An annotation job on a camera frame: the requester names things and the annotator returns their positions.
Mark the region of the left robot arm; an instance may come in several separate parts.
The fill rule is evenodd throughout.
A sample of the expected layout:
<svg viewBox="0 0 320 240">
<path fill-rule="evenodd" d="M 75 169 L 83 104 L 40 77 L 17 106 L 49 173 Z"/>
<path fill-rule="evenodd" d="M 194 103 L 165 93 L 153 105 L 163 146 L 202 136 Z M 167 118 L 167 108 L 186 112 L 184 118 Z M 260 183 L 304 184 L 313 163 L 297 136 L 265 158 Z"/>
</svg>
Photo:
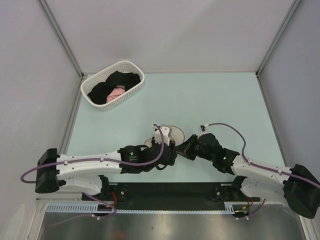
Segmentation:
<svg viewBox="0 0 320 240">
<path fill-rule="evenodd" d="M 173 140 L 168 144 L 153 141 L 151 147 L 128 145 L 93 156 L 69 156 L 49 148 L 37 162 L 35 192 L 84 192 L 105 200 L 111 193 L 108 175 L 140 174 L 154 168 L 159 170 L 160 166 L 172 166 L 177 157 L 175 147 Z"/>
</svg>

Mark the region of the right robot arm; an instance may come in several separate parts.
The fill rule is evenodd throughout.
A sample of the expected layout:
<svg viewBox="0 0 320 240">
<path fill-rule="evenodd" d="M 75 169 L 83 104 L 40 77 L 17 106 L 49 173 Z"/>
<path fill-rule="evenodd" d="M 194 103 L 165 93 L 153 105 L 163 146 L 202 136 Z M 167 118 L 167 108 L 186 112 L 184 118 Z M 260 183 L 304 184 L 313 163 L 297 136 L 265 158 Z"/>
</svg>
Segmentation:
<svg viewBox="0 0 320 240">
<path fill-rule="evenodd" d="M 303 165 L 274 166 L 247 159 L 242 153 L 222 147 L 211 133 L 193 134 L 176 151 L 189 160 L 208 160 L 219 172 L 234 175 L 230 194 L 237 201 L 255 197 L 281 203 L 307 219 L 316 216 L 320 182 Z"/>
</svg>

